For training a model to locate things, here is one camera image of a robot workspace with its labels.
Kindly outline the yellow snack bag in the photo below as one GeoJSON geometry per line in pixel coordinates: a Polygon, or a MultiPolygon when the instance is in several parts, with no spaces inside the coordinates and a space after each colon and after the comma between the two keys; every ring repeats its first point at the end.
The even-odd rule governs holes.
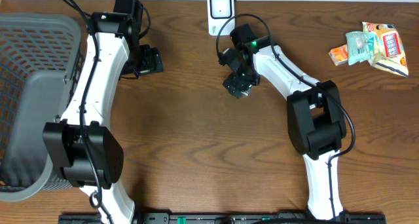
{"type": "Polygon", "coordinates": [[[372,67],[408,77],[407,58],[402,40],[393,24],[362,22],[363,31],[374,34],[373,57],[369,60],[372,67]]]}

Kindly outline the dark green round-logo box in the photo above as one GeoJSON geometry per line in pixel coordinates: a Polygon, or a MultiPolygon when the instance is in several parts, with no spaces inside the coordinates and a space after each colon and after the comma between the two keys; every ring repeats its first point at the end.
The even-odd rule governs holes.
{"type": "Polygon", "coordinates": [[[252,85],[250,85],[246,90],[243,90],[243,91],[241,91],[241,93],[244,95],[244,96],[248,96],[249,95],[249,93],[251,92],[251,89],[253,88],[253,86],[252,85]]]}

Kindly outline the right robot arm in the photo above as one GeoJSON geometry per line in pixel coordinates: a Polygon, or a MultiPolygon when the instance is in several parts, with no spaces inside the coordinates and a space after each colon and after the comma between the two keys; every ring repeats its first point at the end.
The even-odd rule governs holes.
{"type": "Polygon", "coordinates": [[[218,54],[219,63],[232,70],[223,86],[241,98],[264,77],[285,98],[289,139],[306,166],[308,210],[315,219],[338,217],[344,209],[338,192],[337,160],[348,119],[336,84],[308,76],[269,35],[257,37],[247,24],[232,29],[229,36],[233,48],[218,54]]]}

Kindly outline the orange tissue pack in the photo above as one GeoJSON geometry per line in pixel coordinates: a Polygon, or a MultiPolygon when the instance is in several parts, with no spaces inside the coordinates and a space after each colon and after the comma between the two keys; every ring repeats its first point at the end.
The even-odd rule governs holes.
{"type": "Polygon", "coordinates": [[[332,48],[329,51],[329,56],[335,65],[341,65],[348,62],[348,47],[342,45],[341,47],[332,48]]]}

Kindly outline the teal wrapper pack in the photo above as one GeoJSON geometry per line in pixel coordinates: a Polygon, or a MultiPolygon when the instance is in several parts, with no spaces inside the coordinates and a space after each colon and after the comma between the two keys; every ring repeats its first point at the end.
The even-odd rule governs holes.
{"type": "Polygon", "coordinates": [[[374,56],[375,36],[373,32],[365,31],[352,31],[346,34],[349,65],[370,60],[374,56]]]}

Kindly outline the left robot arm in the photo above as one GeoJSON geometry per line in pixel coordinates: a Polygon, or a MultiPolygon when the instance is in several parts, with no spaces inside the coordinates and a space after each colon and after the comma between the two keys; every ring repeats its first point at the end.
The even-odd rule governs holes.
{"type": "Polygon", "coordinates": [[[138,0],[115,0],[111,12],[81,12],[87,53],[70,103],[59,122],[48,122],[43,141],[58,177],[88,195],[97,223],[142,223],[120,179],[124,151],[110,131],[118,81],[164,70],[157,48],[141,45],[147,9],[138,0]]]}

